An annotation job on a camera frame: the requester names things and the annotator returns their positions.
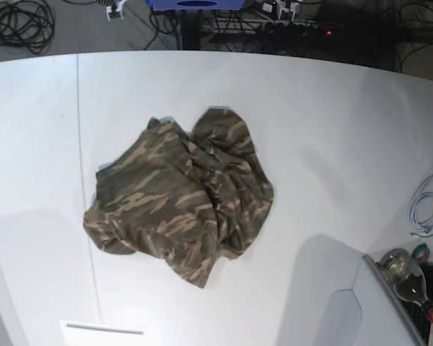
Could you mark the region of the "camouflage t-shirt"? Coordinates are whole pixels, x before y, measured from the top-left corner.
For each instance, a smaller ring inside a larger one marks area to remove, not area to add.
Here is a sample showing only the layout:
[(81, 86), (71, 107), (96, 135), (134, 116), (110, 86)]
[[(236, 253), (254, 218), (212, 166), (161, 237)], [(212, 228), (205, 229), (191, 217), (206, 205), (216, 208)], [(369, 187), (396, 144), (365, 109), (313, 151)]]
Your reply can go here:
[(273, 201), (245, 121), (213, 108), (191, 132), (151, 119), (124, 154), (97, 172), (83, 226), (101, 251), (148, 254), (203, 288), (218, 259), (247, 251)]

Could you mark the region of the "black power strip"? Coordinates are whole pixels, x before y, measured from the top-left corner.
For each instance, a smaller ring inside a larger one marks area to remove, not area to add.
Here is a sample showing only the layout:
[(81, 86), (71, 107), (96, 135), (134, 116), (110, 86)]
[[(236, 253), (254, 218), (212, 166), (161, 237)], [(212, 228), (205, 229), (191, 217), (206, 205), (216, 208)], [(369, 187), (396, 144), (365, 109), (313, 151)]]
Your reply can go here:
[(279, 37), (332, 37), (334, 29), (317, 22), (267, 22), (263, 32)]

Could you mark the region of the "blue box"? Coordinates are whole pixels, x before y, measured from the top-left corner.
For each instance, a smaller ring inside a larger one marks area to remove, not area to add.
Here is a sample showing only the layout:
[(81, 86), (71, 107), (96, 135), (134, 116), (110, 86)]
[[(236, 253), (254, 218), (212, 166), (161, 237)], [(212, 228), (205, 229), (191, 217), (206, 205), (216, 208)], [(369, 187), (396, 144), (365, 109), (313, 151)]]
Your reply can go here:
[(155, 10), (198, 10), (223, 9), (238, 10), (246, 3), (244, 0), (151, 0), (147, 1)]

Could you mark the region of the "clear glass bottle red cap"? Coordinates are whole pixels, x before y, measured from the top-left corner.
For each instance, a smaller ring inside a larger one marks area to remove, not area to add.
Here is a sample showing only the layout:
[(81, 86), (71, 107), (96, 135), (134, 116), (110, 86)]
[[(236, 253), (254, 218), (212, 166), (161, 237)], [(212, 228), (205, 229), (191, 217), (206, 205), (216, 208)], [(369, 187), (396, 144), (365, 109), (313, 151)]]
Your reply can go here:
[(380, 260), (380, 268), (399, 299), (415, 303), (433, 324), (433, 303), (427, 296), (427, 282), (418, 262), (405, 249), (393, 249)]

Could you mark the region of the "green tape roll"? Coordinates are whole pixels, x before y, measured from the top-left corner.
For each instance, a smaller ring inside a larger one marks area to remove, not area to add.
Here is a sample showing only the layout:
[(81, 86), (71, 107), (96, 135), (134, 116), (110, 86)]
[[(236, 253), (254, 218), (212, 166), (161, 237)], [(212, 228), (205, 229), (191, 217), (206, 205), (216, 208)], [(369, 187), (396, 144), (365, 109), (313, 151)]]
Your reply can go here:
[(412, 257), (419, 263), (426, 263), (430, 256), (430, 249), (427, 244), (418, 245), (412, 252)]

